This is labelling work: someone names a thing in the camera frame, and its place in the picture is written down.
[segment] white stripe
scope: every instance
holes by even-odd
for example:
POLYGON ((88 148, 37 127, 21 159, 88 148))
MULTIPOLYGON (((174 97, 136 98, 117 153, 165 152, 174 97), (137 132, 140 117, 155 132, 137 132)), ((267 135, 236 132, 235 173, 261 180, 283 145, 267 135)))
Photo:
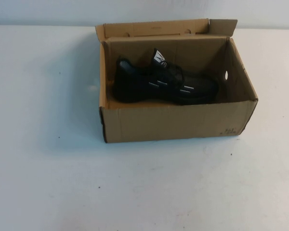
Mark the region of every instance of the white stripe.
POLYGON ((165 85, 167 85, 167 83, 164 83, 164 82, 161 82, 161 81, 158 81, 158 83, 162 83, 162 84, 165 84, 165 85))
POLYGON ((194 89, 194 88, 192 88, 192 87, 189 87, 189 86, 184 86, 185 88, 189 88, 189 89, 194 89))
POLYGON ((191 93, 190 91, 187 91, 187 90, 180 90, 180 91, 191 93))
POLYGON ((156 85, 156 84, 151 83, 151 82, 149 82, 149 84, 151 84, 151 85, 153 85, 153 86, 155 86, 155 87, 159 87, 159 85, 156 85))

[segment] shoe logo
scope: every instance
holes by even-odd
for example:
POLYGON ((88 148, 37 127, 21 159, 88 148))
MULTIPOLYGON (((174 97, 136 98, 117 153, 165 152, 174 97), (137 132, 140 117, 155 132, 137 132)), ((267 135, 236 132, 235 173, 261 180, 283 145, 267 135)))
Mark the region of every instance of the shoe logo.
POLYGON ((154 59, 155 59, 158 63, 161 63, 162 61, 165 61, 164 56, 163 56, 159 51, 156 51, 156 54, 155 54, 155 56, 154 56, 154 59))

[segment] cardboard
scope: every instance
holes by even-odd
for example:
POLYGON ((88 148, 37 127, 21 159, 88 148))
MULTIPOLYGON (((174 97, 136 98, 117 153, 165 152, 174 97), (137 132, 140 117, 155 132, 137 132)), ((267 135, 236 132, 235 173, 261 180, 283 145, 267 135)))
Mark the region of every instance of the cardboard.
POLYGON ((105 142, 241 134, 258 97, 231 38, 236 23, 197 19, 96 26, 101 42, 100 116, 105 142), (185 70, 215 76, 220 83, 216 101, 182 106, 159 100, 121 103, 114 99, 111 87, 118 57, 145 66, 154 48, 185 70))

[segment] shoe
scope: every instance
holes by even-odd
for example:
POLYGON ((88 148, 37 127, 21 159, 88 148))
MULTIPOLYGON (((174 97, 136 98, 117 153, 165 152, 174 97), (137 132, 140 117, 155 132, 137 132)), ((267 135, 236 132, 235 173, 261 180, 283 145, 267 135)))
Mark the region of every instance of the shoe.
POLYGON ((167 62, 155 49, 151 65, 140 68, 119 58, 113 85, 114 97, 123 103, 161 99, 181 105, 211 103, 219 90, 217 81, 167 62))

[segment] box lid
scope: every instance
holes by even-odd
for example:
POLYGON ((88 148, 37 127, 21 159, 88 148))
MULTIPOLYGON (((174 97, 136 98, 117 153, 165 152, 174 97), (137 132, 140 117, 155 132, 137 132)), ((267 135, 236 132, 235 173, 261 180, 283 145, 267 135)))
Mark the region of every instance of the box lid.
POLYGON ((142 23, 104 24, 95 27, 100 42, 110 37, 139 37, 157 35, 212 34, 231 37, 237 20, 193 19, 142 23))

